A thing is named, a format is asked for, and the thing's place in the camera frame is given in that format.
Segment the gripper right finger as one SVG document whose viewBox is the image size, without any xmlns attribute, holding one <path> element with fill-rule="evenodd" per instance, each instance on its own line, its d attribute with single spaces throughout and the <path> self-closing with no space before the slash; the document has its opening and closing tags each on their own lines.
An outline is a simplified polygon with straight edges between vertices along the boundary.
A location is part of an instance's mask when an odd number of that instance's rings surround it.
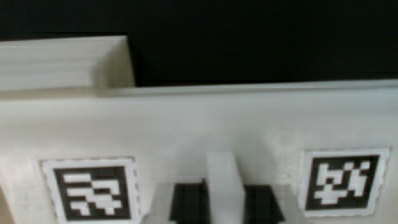
<svg viewBox="0 0 398 224">
<path fill-rule="evenodd" d="M 243 224 L 287 224 L 285 187 L 244 184 Z"/>
</svg>

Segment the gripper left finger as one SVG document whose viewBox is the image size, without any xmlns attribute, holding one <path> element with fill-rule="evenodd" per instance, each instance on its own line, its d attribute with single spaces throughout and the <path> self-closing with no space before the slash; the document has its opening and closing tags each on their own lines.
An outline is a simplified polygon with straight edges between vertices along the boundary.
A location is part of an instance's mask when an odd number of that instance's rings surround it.
<svg viewBox="0 0 398 224">
<path fill-rule="evenodd" d="M 209 223 L 205 181 L 159 184 L 154 191 L 148 224 Z"/>
</svg>

